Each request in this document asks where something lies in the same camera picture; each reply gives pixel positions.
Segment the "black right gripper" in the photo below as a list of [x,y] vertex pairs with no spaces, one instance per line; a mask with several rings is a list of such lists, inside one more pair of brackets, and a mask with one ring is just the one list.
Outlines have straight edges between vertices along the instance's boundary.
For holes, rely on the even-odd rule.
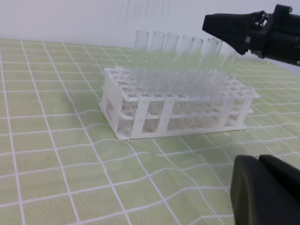
[[276,5],[273,13],[206,15],[202,30],[227,43],[238,54],[248,50],[259,58],[300,64],[300,17],[290,6]]

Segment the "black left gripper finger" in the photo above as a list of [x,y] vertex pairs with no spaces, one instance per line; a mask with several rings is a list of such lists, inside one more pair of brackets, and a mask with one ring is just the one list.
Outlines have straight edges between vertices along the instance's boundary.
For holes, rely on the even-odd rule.
[[237,225],[298,225],[300,171],[272,155],[238,155],[230,198]]

